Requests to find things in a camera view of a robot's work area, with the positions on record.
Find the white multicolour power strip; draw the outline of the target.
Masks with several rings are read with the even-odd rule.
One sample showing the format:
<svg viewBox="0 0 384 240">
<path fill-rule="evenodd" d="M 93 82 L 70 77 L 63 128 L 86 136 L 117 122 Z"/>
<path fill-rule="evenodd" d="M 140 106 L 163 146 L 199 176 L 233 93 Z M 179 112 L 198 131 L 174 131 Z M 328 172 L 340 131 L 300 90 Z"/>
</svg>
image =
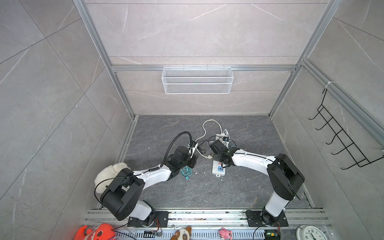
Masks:
<svg viewBox="0 0 384 240">
<path fill-rule="evenodd" d="M 206 130 L 206 128 L 205 128 L 205 124 L 208 123 L 208 122 L 214 122 L 214 123 L 216 123 L 216 124 L 219 126 L 219 128 L 220 128 L 220 131 L 221 131 L 220 133 L 223 132 L 224 129 L 223 129 L 222 126 L 219 124 L 219 122 L 217 122 L 217 121 L 214 120 L 214 119 L 206 120 L 206 121 L 203 122 L 203 124 L 202 124 L 202 128 L 203 128 L 203 130 L 204 130 L 204 134 L 203 134 L 201 137 L 197 138 L 197 139 L 195 140 L 195 142 L 197 142 L 198 140 L 200 140 L 200 139 L 202 139 L 202 138 L 204 138 L 204 137 L 206 136 L 206 134 L 207 134 L 207 130 Z M 219 163 L 219 162 L 214 161 L 212 155 L 205 156 L 205 155 L 203 155 L 203 154 L 200 154 L 200 156 L 202 156 L 202 157 L 205 158 L 205 159 L 208 159 L 208 160 L 212 160 L 212 161 L 213 161 L 212 174 L 214 174 L 216 177 L 223 177 L 223 176 L 225 175 L 225 173 L 226 173 L 225 168 L 222 168 L 222 167 L 220 166 L 220 163 Z"/>
</svg>

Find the white charger with black cable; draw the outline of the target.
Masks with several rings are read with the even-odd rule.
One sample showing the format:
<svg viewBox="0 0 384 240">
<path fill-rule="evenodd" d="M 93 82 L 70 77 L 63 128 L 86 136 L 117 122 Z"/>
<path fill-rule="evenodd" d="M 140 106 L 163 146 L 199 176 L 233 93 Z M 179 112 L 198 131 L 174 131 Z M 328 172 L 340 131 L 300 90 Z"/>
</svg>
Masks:
<svg viewBox="0 0 384 240">
<path fill-rule="evenodd" d="M 228 136 L 223 134 L 216 134 L 214 136 L 210 136 L 208 139 L 203 140 L 203 142 L 197 147 L 197 150 L 200 154 L 206 154 L 207 149 L 204 148 L 203 144 L 206 143 L 208 147 L 216 141 L 220 140 L 227 148 L 229 147 L 229 143 L 232 141 Z"/>
</svg>

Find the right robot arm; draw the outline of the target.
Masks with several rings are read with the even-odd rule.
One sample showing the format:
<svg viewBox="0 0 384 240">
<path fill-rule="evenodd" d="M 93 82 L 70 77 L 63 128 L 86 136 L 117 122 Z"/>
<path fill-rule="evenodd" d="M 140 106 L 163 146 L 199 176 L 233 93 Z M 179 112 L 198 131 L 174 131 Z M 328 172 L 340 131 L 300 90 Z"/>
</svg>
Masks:
<svg viewBox="0 0 384 240">
<path fill-rule="evenodd" d="M 297 197 L 298 190 L 305 182 L 304 175 L 292 160 L 285 154 L 263 156 L 237 147 L 227 148 L 220 140 L 212 142 L 209 146 L 214 153 L 214 159 L 224 168 L 245 167 L 269 177 L 274 192 L 263 207 L 260 217 L 265 225 L 276 224 L 283 216 L 285 207 Z"/>
</svg>

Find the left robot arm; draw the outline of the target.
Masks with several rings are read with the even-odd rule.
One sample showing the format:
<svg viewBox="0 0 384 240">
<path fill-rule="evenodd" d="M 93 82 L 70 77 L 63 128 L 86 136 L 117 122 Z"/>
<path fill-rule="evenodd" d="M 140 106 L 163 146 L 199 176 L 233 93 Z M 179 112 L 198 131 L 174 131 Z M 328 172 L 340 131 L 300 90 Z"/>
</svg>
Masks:
<svg viewBox="0 0 384 240">
<path fill-rule="evenodd" d="M 140 200 L 142 191 L 172 180 L 185 167 L 194 168 L 197 146 L 191 133 L 184 131 L 171 141 L 162 162 L 155 167 L 132 171 L 126 163 L 108 166 L 95 179 L 94 196 L 118 221 L 132 218 L 150 226 L 156 210 Z"/>
</svg>

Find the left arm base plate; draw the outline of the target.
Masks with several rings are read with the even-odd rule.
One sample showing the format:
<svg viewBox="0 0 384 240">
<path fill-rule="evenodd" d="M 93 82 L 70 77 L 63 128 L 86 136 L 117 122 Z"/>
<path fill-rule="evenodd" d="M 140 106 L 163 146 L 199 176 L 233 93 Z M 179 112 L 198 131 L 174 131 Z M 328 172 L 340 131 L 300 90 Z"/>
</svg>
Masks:
<svg viewBox="0 0 384 240">
<path fill-rule="evenodd" d="M 165 228 L 168 225 L 169 212 L 159 211 L 151 213 L 145 220 L 139 220 L 138 218 L 129 218 L 128 227 L 137 228 Z"/>
</svg>

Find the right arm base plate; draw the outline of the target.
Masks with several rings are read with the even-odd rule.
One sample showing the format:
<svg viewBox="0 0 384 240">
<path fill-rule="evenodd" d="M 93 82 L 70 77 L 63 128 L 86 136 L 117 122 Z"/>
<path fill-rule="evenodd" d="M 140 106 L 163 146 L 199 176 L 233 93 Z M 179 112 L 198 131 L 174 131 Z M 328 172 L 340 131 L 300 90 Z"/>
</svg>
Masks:
<svg viewBox="0 0 384 240">
<path fill-rule="evenodd" d="M 249 227 L 288 227 L 287 217 L 282 211 L 277 217 L 272 216 L 266 210 L 245 212 Z"/>
</svg>

